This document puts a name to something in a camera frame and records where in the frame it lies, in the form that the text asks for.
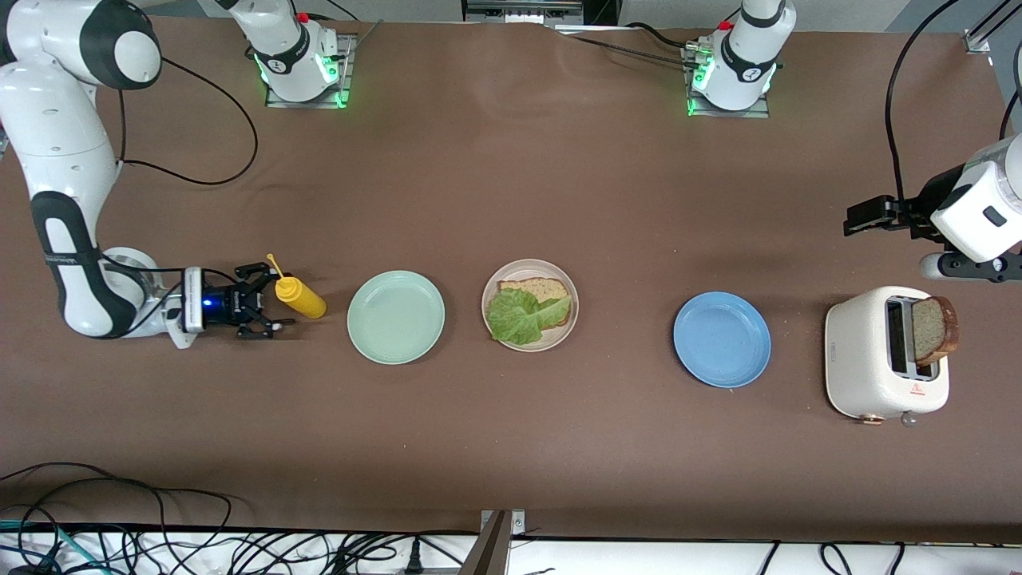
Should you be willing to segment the yellow mustard squeeze bottle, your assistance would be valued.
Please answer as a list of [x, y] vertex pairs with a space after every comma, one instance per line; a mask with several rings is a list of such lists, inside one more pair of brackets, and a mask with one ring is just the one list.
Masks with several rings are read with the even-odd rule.
[[311, 290], [299, 278], [282, 272], [271, 252], [268, 252], [266, 256], [271, 269], [277, 275], [274, 287], [277, 299], [306, 318], [318, 319], [325, 316], [327, 313], [325, 299], [318, 292]]

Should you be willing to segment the brown bread slice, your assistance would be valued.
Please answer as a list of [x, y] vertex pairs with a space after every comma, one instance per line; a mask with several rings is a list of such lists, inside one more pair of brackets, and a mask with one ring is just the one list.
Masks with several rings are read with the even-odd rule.
[[959, 346], [959, 320], [953, 302], [935, 295], [910, 306], [917, 365], [938, 363]]
[[[563, 283], [563, 281], [558, 278], [529, 277], [524, 280], [497, 281], [497, 291], [504, 290], [504, 288], [515, 288], [515, 290], [532, 292], [538, 299], [559, 298], [564, 297], [565, 295], [570, 295], [573, 301], [572, 291], [569, 290], [567, 284]], [[563, 320], [558, 327], [562, 327], [562, 325], [569, 323], [570, 318], [572, 318], [572, 312], [570, 312], [566, 320]]]

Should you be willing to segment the green lettuce leaf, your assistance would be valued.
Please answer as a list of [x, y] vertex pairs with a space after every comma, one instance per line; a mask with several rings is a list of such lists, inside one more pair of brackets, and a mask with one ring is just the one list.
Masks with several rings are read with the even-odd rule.
[[495, 341], [516, 346], [539, 342], [572, 310], [572, 297], [538, 299], [532, 292], [504, 288], [489, 302], [485, 319]]

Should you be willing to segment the mint green plate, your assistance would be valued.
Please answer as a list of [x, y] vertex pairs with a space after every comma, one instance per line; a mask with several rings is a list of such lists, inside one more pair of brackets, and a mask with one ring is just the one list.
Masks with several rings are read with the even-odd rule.
[[355, 291], [347, 330], [362, 357], [382, 365], [412, 363], [442, 338], [446, 306], [437, 285], [417, 272], [383, 272]]

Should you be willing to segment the blue plate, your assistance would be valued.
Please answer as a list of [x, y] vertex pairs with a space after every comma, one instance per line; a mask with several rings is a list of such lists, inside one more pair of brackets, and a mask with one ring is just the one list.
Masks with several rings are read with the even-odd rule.
[[731, 292], [701, 292], [680, 306], [671, 341], [680, 364], [711, 388], [747, 386], [770, 363], [766, 320], [755, 306]]

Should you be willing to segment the beige plate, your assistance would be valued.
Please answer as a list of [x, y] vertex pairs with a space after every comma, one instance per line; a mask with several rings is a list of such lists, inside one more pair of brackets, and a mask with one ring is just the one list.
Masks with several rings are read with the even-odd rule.
[[561, 268], [555, 263], [550, 263], [544, 260], [536, 259], [525, 259], [516, 260], [511, 263], [507, 263], [501, 267], [497, 272], [493, 273], [493, 276], [489, 278], [485, 290], [483, 290], [483, 296], [481, 300], [481, 310], [483, 315], [483, 323], [489, 330], [489, 325], [485, 319], [485, 313], [489, 302], [492, 301], [493, 297], [497, 294], [497, 281], [500, 280], [524, 280], [529, 277], [549, 277], [558, 278], [562, 280], [563, 283], [567, 284], [567, 288], [573, 293], [572, 302], [572, 318], [570, 318], [569, 323], [562, 325], [562, 327], [556, 327], [554, 330], [548, 330], [543, 332], [543, 336], [539, 342], [529, 343], [529, 345], [516, 346], [513, 343], [501, 343], [508, 349], [522, 352], [540, 352], [547, 351], [548, 349], [554, 348], [555, 346], [562, 343], [567, 335], [572, 332], [574, 325], [576, 325], [578, 317], [578, 305], [580, 305], [580, 299], [578, 299], [578, 291], [576, 285], [567, 276], [566, 272], [563, 272]]

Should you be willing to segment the white two-slot toaster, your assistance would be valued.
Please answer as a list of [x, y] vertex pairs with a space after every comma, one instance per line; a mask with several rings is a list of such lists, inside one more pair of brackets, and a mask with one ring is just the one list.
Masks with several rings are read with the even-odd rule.
[[949, 356], [917, 365], [913, 302], [934, 297], [899, 285], [863, 292], [827, 312], [824, 330], [827, 397], [836, 411], [866, 425], [901, 421], [945, 408]]

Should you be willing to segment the black equipment box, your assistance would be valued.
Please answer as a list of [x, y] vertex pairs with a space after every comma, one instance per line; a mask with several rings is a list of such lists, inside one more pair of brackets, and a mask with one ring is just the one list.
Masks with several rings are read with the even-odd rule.
[[465, 22], [583, 25], [583, 0], [460, 0]]

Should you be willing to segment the aluminium profile rail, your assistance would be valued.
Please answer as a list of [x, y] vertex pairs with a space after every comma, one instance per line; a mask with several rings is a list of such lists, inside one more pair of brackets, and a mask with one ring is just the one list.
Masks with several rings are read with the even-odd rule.
[[986, 54], [993, 35], [1016, 16], [1022, 16], [1022, 0], [997, 0], [996, 4], [965, 30], [963, 41], [969, 54]]

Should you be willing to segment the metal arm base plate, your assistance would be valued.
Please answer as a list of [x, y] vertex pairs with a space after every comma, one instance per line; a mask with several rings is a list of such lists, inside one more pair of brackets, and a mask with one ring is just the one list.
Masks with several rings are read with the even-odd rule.
[[715, 61], [711, 56], [711, 47], [698, 42], [687, 42], [685, 47], [679, 49], [683, 56], [683, 63], [686, 65], [686, 99], [687, 115], [705, 117], [740, 117], [740, 119], [766, 119], [770, 116], [769, 99], [766, 99], [766, 89], [770, 82], [766, 81], [762, 93], [757, 101], [748, 109], [729, 110], [713, 105], [705, 94], [699, 91], [699, 87], [706, 83], [706, 80], [715, 70]]
[[266, 108], [347, 108], [358, 36], [321, 26], [316, 33], [317, 40], [306, 43], [289, 68], [278, 57], [256, 56], [266, 87]]

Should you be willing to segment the grey metal mount bracket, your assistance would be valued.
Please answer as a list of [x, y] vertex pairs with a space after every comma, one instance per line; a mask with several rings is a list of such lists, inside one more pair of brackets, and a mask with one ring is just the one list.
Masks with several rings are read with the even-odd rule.
[[458, 575], [506, 575], [512, 539], [525, 532], [525, 510], [482, 510], [481, 532]]

